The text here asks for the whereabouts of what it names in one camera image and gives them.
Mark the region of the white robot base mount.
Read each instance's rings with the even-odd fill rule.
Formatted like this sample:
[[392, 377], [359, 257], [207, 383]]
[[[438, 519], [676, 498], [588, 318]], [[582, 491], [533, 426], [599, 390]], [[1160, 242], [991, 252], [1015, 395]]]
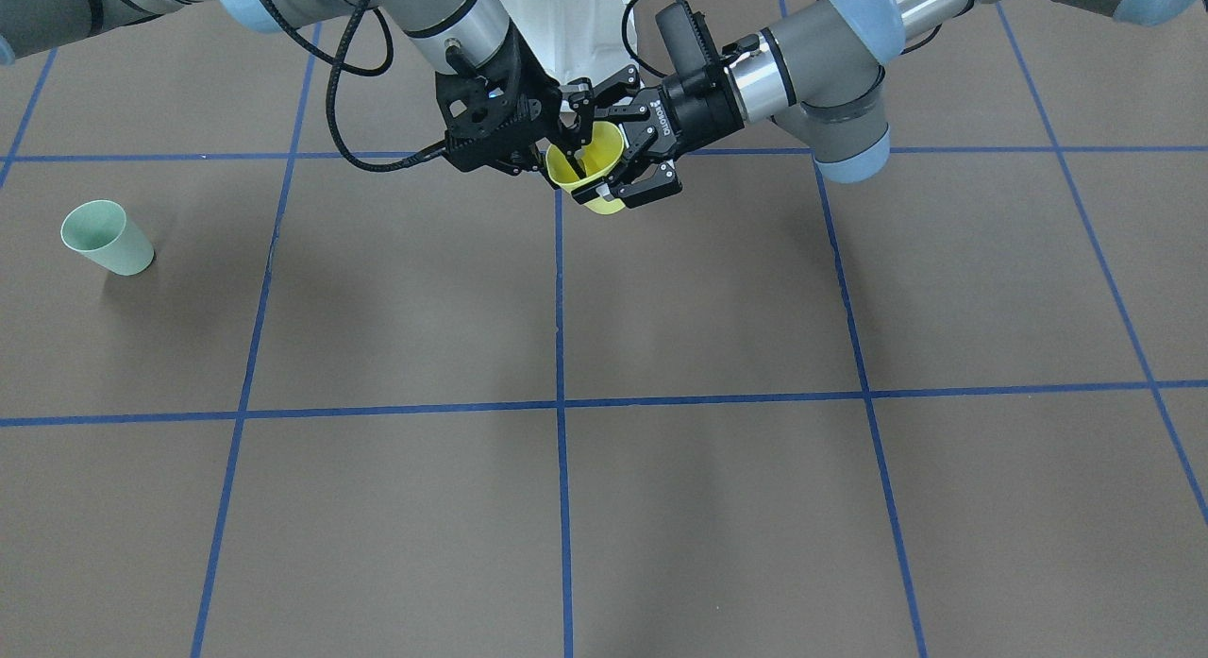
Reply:
[[545, 72], [600, 83], [631, 66], [622, 17], [631, 0], [501, 0]]

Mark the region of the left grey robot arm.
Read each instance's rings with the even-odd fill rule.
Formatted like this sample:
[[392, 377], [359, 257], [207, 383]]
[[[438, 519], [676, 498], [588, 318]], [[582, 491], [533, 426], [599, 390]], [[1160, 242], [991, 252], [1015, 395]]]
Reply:
[[[813, 151], [823, 177], [858, 184], [887, 163], [887, 66], [948, 21], [1001, 0], [815, 0], [724, 47], [703, 13], [672, 0], [656, 23], [673, 70], [652, 87], [621, 70], [596, 87], [590, 141], [552, 147], [544, 171], [596, 212], [680, 193], [676, 159], [772, 121]], [[1131, 25], [1173, 21], [1195, 0], [1049, 0]]]

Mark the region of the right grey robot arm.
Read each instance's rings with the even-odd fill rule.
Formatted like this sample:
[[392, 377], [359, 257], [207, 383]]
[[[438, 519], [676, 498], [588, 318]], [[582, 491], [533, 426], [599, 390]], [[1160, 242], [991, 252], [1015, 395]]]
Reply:
[[[216, 1], [245, 28], [288, 35], [329, 66], [329, 134], [345, 162], [370, 173], [445, 159], [459, 171], [488, 165], [509, 175], [546, 171], [540, 142], [561, 150], [575, 176], [592, 120], [562, 123], [567, 91], [545, 72], [501, 0], [1, 0], [2, 63], [141, 25]], [[393, 68], [396, 25], [434, 68], [445, 136], [410, 158], [371, 162], [345, 144], [336, 115], [344, 75]]]

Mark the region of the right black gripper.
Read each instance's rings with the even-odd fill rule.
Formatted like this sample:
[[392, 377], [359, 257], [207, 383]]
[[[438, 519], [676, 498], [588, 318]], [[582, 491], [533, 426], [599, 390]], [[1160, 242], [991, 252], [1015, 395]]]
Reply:
[[[503, 43], [469, 76], [437, 74], [445, 158], [458, 171], [490, 167], [505, 175], [540, 171], [538, 142], [557, 136], [575, 177], [586, 177], [579, 151], [593, 136], [594, 97], [565, 97], [525, 37], [511, 25]], [[561, 121], [564, 101], [573, 120]]]

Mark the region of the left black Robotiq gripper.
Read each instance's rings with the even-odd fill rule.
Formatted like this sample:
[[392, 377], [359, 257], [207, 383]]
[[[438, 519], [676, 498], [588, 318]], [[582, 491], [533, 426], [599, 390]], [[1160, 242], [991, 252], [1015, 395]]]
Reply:
[[668, 75], [660, 86], [641, 89], [639, 70], [629, 65], [600, 82], [583, 76], [562, 83], [561, 94], [565, 105], [562, 120], [568, 120], [568, 128], [574, 130], [596, 121], [623, 126], [647, 120], [654, 128], [622, 129], [629, 147], [612, 168], [606, 185], [626, 208], [681, 193], [683, 184], [672, 159], [744, 127], [728, 75], [720, 70]]

